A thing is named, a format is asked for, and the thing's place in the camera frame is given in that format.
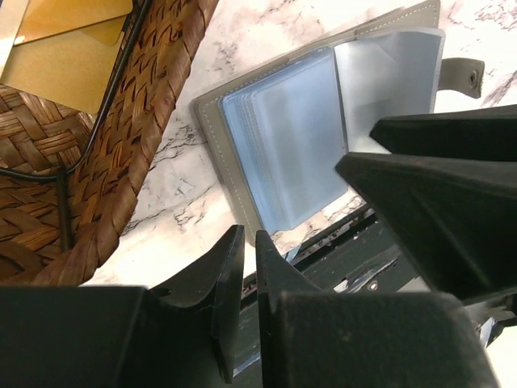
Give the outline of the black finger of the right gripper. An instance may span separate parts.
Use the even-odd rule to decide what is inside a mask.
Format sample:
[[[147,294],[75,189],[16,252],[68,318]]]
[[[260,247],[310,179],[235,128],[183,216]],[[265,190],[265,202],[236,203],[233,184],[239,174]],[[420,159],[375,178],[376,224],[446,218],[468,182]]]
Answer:
[[[465,302],[515,293],[515,106],[384,118],[370,136],[384,153],[335,169],[424,281]]]

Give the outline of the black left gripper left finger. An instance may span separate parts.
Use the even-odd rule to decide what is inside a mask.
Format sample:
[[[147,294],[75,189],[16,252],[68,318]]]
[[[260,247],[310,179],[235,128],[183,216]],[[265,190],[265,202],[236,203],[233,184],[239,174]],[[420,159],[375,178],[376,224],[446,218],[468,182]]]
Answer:
[[[4,387],[225,387],[233,380],[244,229],[151,289],[1,290]]]

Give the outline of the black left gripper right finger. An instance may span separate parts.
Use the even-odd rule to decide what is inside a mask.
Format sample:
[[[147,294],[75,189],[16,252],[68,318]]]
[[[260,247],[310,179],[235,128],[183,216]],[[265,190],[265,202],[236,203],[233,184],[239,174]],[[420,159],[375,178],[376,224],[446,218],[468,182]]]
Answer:
[[[265,387],[495,387],[452,295],[336,293],[307,280],[256,234]]]

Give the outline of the grey card holder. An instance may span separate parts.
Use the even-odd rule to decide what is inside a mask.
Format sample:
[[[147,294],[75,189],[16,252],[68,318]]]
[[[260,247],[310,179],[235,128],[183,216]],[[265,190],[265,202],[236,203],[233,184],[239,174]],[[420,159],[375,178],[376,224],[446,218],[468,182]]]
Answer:
[[[348,152],[384,153],[369,133],[387,116],[434,111],[439,91],[481,96],[485,64],[445,57],[440,4],[401,7],[315,40],[195,98],[237,222],[293,230],[347,192]]]

